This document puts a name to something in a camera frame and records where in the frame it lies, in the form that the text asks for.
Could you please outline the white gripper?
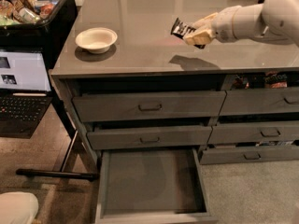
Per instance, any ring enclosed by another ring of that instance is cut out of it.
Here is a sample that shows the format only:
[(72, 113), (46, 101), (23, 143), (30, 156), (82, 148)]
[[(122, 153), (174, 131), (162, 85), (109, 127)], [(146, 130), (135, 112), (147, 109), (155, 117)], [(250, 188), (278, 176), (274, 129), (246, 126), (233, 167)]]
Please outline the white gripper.
[(232, 43), (236, 40), (244, 39), (242, 34), (241, 23), (239, 22), (239, 11), (242, 6), (227, 7), (221, 12), (212, 13), (204, 18), (195, 21), (193, 28), (200, 28), (211, 23), (211, 29), (196, 30), (185, 36), (183, 40), (188, 45), (206, 45), (216, 38), (221, 43)]

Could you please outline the white robot base corner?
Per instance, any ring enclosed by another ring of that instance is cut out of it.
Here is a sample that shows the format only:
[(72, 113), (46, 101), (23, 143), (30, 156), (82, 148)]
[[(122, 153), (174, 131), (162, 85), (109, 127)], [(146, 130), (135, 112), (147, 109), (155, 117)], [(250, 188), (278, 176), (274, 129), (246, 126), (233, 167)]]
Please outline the white robot base corner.
[(29, 192), (6, 192), (0, 195), (0, 224), (33, 224), (38, 199)]

